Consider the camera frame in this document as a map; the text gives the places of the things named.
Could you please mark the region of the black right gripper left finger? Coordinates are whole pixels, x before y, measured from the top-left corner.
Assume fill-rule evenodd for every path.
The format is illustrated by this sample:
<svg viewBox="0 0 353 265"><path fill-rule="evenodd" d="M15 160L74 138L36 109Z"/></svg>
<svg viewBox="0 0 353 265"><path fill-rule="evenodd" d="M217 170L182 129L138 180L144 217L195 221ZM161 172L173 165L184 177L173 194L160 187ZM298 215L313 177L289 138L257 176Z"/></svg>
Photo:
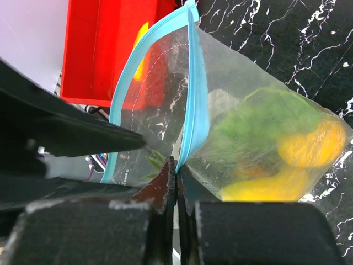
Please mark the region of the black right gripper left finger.
<svg viewBox="0 0 353 265"><path fill-rule="evenodd" d="M174 159L143 188L1 175L2 264L171 264Z"/></svg>

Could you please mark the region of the clear zip top bag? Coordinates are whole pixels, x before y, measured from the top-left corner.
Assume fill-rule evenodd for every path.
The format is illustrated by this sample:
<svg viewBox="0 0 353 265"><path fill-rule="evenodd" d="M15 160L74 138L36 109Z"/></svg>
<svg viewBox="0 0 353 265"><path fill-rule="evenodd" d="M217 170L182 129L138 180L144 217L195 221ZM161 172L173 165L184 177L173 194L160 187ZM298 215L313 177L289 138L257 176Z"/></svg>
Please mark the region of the clear zip top bag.
<svg viewBox="0 0 353 265"><path fill-rule="evenodd" d="M229 162L229 155L221 154L210 136L212 128L230 110L264 87L289 89L200 29L195 2L187 1L148 28L122 71L109 120L142 134L146 145L134 151L109 153L101 182L140 186L156 176L164 160L172 156L177 169L188 166L192 175L221 199L220 190L236 182L271 177L284 167L300 168L290 166L281 157L273 166L248 158ZM308 100L324 113L323 120L346 125L345 149L352 140L352 128ZM302 168L308 175L305 194L332 164Z"/></svg>

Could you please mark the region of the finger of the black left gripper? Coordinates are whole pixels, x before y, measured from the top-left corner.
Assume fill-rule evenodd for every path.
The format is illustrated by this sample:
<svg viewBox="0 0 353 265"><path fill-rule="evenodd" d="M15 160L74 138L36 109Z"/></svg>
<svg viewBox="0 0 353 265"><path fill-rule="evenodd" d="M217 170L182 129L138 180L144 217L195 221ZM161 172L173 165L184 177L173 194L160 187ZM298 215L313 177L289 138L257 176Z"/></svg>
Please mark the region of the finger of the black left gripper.
<svg viewBox="0 0 353 265"><path fill-rule="evenodd" d="M130 151L144 137L99 120L39 88L1 62L1 150L24 151L33 140L56 156Z"/></svg>

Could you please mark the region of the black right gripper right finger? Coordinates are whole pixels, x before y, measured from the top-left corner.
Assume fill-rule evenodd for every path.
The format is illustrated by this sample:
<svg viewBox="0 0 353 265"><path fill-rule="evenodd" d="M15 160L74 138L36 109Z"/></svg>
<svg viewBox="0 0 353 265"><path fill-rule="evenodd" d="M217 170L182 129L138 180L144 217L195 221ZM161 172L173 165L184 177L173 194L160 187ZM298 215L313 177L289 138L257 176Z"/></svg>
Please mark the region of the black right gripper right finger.
<svg viewBox="0 0 353 265"><path fill-rule="evenodd" d="M222 202L188 166L176 179L182 264L344 264L316 207Z"/></svg>

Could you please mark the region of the yellow orange fake mango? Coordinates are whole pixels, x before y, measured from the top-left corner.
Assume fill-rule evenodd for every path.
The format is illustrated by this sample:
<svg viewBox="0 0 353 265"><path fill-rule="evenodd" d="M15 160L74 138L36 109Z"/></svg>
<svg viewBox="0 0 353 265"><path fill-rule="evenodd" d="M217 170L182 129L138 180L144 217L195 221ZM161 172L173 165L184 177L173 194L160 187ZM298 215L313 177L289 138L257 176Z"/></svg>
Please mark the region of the yellow orange fake mango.
<svg viewBox="0 0 353 265"><path fill-rule="evenodd" d="M347 129L342 121L322 120L310 133L278 138L277 153L290 166L322 167L338 158L346 142Z"/></svg>

